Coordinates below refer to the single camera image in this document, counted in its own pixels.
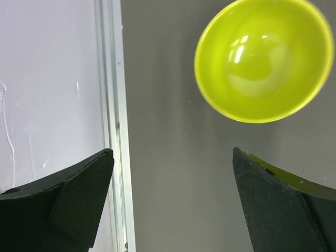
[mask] bowl rim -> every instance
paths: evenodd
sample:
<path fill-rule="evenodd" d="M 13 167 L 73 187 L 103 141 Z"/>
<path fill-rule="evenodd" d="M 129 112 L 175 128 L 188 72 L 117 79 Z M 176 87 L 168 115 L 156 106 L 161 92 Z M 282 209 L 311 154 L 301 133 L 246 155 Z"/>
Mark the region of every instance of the bowl rim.
<path fill-rule="evenodd" d="M 204 83 L 200 83 L 200 73 L 198 71 L 199 69 L 199 58 L 200 58 L 200 47 L 203 44 L 204 39 L 207 36 L 207 33 L 211 29 L 211 27 L 217 22 L 217 20 L 224 14 L 226 14 L 229 10 L 231 10 L 233 7 L 235 7 L 238 4 L 241 4 L 242 2 L 247 1 L 258 1 L 258 0 L 236 0 L 233 3 L 229 4 L 225 8 L 223 8 L 217 15 L 208 23 L 204 31 L 202 32 L 201 37 L 198 40 L 197 46 L 196 46 L 196 52 L 194 57 L 194 75 L 196 79 L 197 86 L 202 94 L 202 96 L 205 98 L 205 100 L 210 104 L 211 107 L 213 107 L 217 112 L 221 113 L 222 115 L 233 119 L 235 121 L 239 122 L 245 122 L 245 123 L 267 123 L 267 122 L 274 122 L 278 121 L 280 119 L 286 118 L 303 107 L 305 107 L 322 89 L 325 82 L 327 81 L 329 74 L 331 72 L 333 61 L 334 61 L 334 39 L 333 39 L 333 33 L 332 29 L 330 27 L 330 24 L 327 20 L 327 18 L 324 16 L 324 14 L 308 0 L 281 0 L 281 1 L 288 1 L 293 2 L 294 4 L 300 5 L 303 9 L 305 9 L 308 13 L 311 14 L 311 16 L 316 20 L 316 22 L 319 24 L 319 27 L 322 30 L 322 33 L 325 37 L 325 44 L 327 48 L 327 58 L 325 59 L 325 67 L 323 68 L 323 71 L 320 75 L 319 80 L 317 81 L 315 88 L 310 92 L 310 94 L 304 99 L 303 102 L 299 103 L 297 106 L 293 107 L 292 109 L 285 111 L 283 113 L 280 113 L 278 115 L 275 115 L 273 117 L 268 118 L 261 118 L 261 119 L 249 119 L 244 117 L 236 116 L 232 113 L 227 112 L 225 109 L 222 109 L 220 106 L 218 106 L 212 98 L 207 94 L 207 92 L 204 89 Z"/>

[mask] metal frame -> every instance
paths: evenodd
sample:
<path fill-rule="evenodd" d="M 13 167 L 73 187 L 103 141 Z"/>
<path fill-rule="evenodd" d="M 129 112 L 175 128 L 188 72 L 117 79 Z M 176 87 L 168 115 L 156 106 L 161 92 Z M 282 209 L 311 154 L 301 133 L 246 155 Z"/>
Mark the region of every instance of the metal frame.
<path fill-rule="evenodd" d="M 105 145 L 114 151 L 109 189 L 113 252 L 135 252 L 120 0 L 95 0 Z"/>

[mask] gray surface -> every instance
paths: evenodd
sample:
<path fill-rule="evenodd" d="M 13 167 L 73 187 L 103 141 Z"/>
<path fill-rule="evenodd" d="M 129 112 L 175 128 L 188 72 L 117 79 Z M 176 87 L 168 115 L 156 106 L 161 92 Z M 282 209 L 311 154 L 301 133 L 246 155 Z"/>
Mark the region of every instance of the gray surface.
<path fill-rule="evenodd" d="M 333 0 L 317 1 L 333 27 Z M 197 40 L 230 1 L 123 0 L 138 252 L 252 252 L 232 171 L 232 149 L 336 187 L 335 69 L 303 110 L 251 125 L 214 111 L 193 75 Z"/>

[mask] bowl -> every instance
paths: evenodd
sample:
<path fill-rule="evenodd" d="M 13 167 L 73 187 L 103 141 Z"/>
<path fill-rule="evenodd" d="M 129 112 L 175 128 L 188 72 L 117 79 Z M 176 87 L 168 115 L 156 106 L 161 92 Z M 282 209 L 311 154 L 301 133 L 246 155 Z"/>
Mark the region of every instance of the bowl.
<path fill-rule="evenodd" d="M 195 54 L 197 85 L 221 114 L 241 122 L 287 117 L 328 78 L 333 35 L 306 0 L 239 0 L 203 31 Z"/>

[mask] white wall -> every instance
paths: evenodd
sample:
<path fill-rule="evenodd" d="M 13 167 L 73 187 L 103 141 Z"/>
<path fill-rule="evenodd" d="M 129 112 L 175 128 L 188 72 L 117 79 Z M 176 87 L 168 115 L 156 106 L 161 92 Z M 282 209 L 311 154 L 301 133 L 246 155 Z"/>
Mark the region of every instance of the white wall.
<path fill-rule="evenodd" d="M 0 191 L 104 148 L 94 8 L 0 1 Z M 112 251 L 108 205 L 91 251 Z"/>

